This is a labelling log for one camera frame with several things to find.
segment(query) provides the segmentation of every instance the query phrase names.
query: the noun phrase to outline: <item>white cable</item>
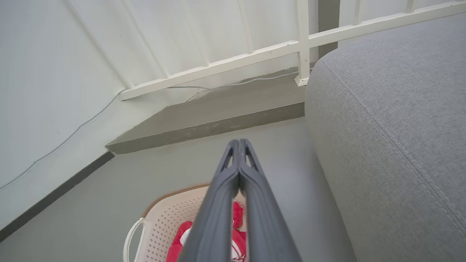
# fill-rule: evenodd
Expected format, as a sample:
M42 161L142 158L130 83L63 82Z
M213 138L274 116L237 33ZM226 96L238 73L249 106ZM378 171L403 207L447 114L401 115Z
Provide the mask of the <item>white cable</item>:
M276 79L276 78L279 78L279 77L282 77L282 76L289 76L289 75L292 75L292 74L296 74L297 72L292 72L292 73L288 73L288 74L284 74L284 75L280 75L280 76L274 76L274 77L269 77L269 78L254 78L252 80L249 80L249 81L246 81L246 82L242 82L242 83L235 83L235 84L226 84L226 85L222 85L222 86L234 86L234 85L242 85L242 84L247 84L247 83L250 83L250 82L254 82L256 80L270 80L270 79ZM169 87L169 88L200 88L200 89L207 89L207 90L212 90L212 89L215 89L215 88L207 88L207 87L201 87L201 86L172 86L172 87ZM102 112L104 112L112 103L113 101L115 101L115 99L118 97L119 94L121 94L123 91L125 91L127 89L123 89L121 91L119 91L115 97L110 101L110 103L108 103L102 110L100 110L95 116L93 116L91 119L89 119L88 121L84 122L82 125L80 125L65 141L63 141L61 144L59 144L56 148L54 148L52 151L50 151L49 153L45 154L43 157L37 159L36 161L34 161L24 172L22 172L21 174L19 174L19 176L15 177L13 180L11 180L10 182L6 183L5 185L3 185L2 187L0 187L0 189L3 189L4 187L10 185L11 183L15 182L18 178L20 178L22 175L24 175L27 171L29 171L37 162L41 161L42 159L46 158L47 156L49 156L51 153L55 152L57 149L59 149L63 144L65 144L68 140L70 140L70 138L73 137L73 135L75 135L85 124L89 123L90 121L92 121L94 118L96 118L97 116L99 116L100 114L102 114Z

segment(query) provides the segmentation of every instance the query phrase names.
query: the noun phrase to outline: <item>white handle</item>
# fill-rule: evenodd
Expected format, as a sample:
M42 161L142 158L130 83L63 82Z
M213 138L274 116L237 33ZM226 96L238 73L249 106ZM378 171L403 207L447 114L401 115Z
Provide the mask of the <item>white handle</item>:
M139 256L139 250L141 249L141 244L142 244L143 237L144 237L144 231L145 231L145 228L146 228L145 221L146 221L146 219L141 217L138 221L136 221L136 223L134 223L134 225L131 227L130 231L128 232L128 235L126 236L126 239L124 241L124 246L123 246L123 262L130 262L130 243L131 243L131 239L133 238L134 231L136 231L136 228L140 224L142 224L143 225L143 232L141 234L141 239L139 240L139 245L137 247L137 252L136 252L136 256L134 258L134 261L136 261L137 257Z

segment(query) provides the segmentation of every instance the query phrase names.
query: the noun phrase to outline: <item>beige plastic basket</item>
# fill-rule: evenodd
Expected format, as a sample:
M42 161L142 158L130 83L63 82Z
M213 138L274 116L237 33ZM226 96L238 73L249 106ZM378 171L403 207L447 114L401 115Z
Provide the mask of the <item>beige plastic basket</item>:
M135 262L165 262L168 249L175 238L178 227L186 221L196 218L209 184L192 186L167 194L152 202L143 216L131 227L123 247L123 261L129 262L129 247L136 228L143 226ZM234 199L243 208L246 200L238 193ZM246 218L243 218L241 231L246 230Z

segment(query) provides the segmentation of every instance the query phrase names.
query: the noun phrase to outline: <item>gray sofa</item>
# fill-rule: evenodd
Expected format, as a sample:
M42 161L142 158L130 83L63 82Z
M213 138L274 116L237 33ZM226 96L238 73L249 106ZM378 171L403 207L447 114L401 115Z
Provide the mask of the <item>gray sofa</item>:
M305 107L358 261L466 261L466 14L330 52Z

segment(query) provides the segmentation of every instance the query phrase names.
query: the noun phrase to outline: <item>basket rim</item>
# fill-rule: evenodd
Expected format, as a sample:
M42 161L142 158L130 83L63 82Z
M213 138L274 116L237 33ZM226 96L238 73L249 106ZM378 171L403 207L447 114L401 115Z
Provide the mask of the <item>basket rim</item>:
M187 191L190 191L190 190L203 188L203 187L206 187L206 186L210 186L210 183L204 183L204 184L199 184L199 185L195 185L195 186L190 186L190 187L187 187L187 188L184 188L184 189L181 189L181 190L177 190L177 191L174 191L174 192L165 194L165 195L161 196L160 198L157 198L156 200L154 200L154 201L146 208L146 210L144 211L142 217L143 217L143 218L146 218L146 216L149 214L149 212L152 210L152 208L153 208L157 203L159 203L160 201L162 201L162 200L164 200L164 199L166 199L166 198L169 198L169 197L174 196L174 195L176 195L176 194L184 193L184 192L187 192Z

